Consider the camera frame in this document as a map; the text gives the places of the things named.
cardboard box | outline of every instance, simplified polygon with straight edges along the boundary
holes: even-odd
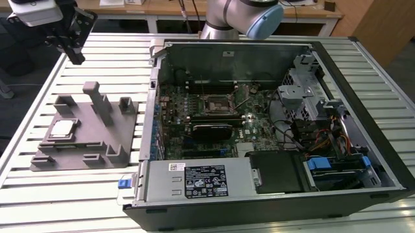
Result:
[[[125,0],[125,4],[142,5],[145,0]]]

sticker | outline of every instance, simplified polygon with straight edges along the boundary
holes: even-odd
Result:
[[[221,55],[222,55],[224,57],[233,57],[234,52],[233,52],[233,51],[224,51],[224,52],[221,53]]]
[[[228,196],[225,166],[186,166],[184,189],[188,199]]]
[[[185,164],[168,164],[169,171],[184,171]]]
[[[125,11],[126,13],[144,14],[144,11]]]

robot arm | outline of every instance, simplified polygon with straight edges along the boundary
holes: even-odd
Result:
[[[202,39],[237,39],[237,32],[262,40],[282,19],[277,0],[208,0]]]
[[[8,0],[8,3],[13,10],[9,23],[21,30],[34,27],[45,44],[53,45],[80,65],[85,61],[81,48],[97,15],[78,9],[74,0]]]

wooden desk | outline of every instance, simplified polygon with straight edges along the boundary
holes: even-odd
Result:
[[[122,8],[98,8],[98,0],[77,0],[81,9],[98,14],[100,19],[145,19],[149,33],[157,33],[157,20],[182,20],[177,0],[146,0],[142,5],[126,4]],[[196,0],[200,20],[205,20],[206,0]],[[322,10],[322,0],[314,6],[284,9],[284,23],[322,24],[318,35],[329,36],[342,14]],[[189,20],[196,20],[196,12],[190,0],[184,0]],[[10,12],[6,0],[0,0],[0,12]]]
[[[282,23],[316,23],[322,24],[318,36],[329,36],[337,20],[342,17],[340,11],[329,12],[322,9],[322,0],[317,5],[301,6],[296,9],[284,9]],[[194,0],[201,20],[205,20],[206,0]],[[196,11],[190,0],[184,0],[189,20],[196,20]],[[152,20],[181,20],[180,6],[176,0],[149,0],[146,14]]]

blue latch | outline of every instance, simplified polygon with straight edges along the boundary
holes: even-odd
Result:
[[[365,168],[368,168],[368,167],[371,166],[371,162],[369,162],[369,160],[368,160],[368,157],[367,157],[367,156],[363,156],[363,157],[361,157],[361,160],[363,160],[363,163],[364,163]]]
[[[125,179],[125,180],[118,180],[117,181],[117,188],[118,189],[125,189],[125,188],[130,188],[130,179]]]
[[[310,158],[306,161],[306,165],[308,165],[309,170],[330,168],[328,159],[322,157]]]

